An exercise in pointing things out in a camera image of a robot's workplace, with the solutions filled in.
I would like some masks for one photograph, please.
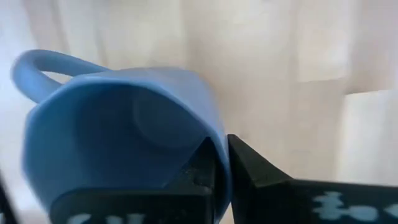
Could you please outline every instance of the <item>black object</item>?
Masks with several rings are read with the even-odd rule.
[[[295,180],[228,135],[235,224],[398,223],[398,188]]]
[[[72,191],[55,201],[50,219],[53,224],[211,224],[216,172],[215,147],[205,139],[164,189]]]
[[[0,224],[17,224],[0,177]]]

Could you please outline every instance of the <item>white lettering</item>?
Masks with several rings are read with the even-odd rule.
[[[375,222],[379,218],[377,209],[372,206],[355,205],[348,209],[342,208],[344,203],[340,196],[339,192],[325,192],[325,195],[315,197],[313,201],[320,202],[322,206],[312,211],[318,213],[322,220],[329,221],[339,220],[343,215],[362,222]]]
[[[394,218],[398,218],[398,204],[390,205],[384,209],[389,215]]]
[[[84,222],[88,221],[91,218],[89,214],[79,214],[75,215],[68,219],[67,224],[84,224]],[[143,224],[145,219],[144,214],[128,214],[127,215],[127,224]],[[123,224],[123,219],[121,217],[117,217],[114,215],[110,215],[106,217],[107,224]]]
[[[68,219],[67,224],[83,224],[91,218],[89,214],[79,214]]]

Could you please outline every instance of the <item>black plastic jaw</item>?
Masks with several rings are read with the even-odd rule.
[[[53,224],[211,224],[215,181],[215,149],[206,139],[166,188],[76,190],[57,199],[50,219]]]
[[[228,135],[235,224],[398,223],[398,188],[297,180]]]
[[[17,224],[0,177],[0,224]]]

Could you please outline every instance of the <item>blue mug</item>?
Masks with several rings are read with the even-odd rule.
[[[73,78],[62,85],[43,72]],[[23,168],[48,211],[76,189],[161,189],[210,137],[223,166],[219,222],[231,198],[228,143],[208,85],[179,68],[110,70],[49,50],[21,55],[27,117]]]

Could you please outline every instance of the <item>mug handle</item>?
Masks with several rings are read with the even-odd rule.
[[[16,60],[12,69],[12,79],[16,87],[36,103],[46,99],[62,85],[42,71],[74,77],[110,69],[51,50],[29,50]]]

